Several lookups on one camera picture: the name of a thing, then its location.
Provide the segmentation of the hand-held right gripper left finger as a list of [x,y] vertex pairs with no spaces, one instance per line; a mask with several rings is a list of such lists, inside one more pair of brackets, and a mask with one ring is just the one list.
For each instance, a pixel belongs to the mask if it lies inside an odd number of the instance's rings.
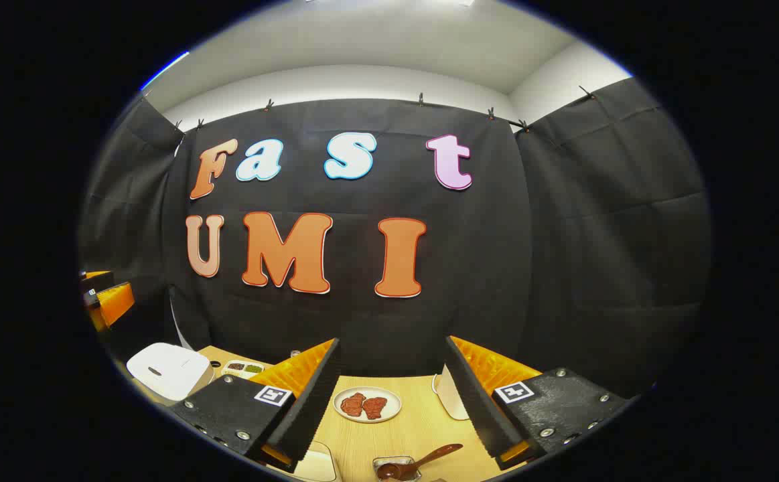
[[327,410],[340,359],[340,339],[329,339],[248,380],[220,376],[168,409],[240,457],[292,473]]

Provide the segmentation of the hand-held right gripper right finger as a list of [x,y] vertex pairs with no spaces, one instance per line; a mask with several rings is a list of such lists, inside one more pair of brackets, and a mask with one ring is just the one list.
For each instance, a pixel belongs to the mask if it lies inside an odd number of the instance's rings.
[[619,396],[563,367],[540,372],[456,336],[445,368],[468,418],[499,469],[578,445],[630,408]]

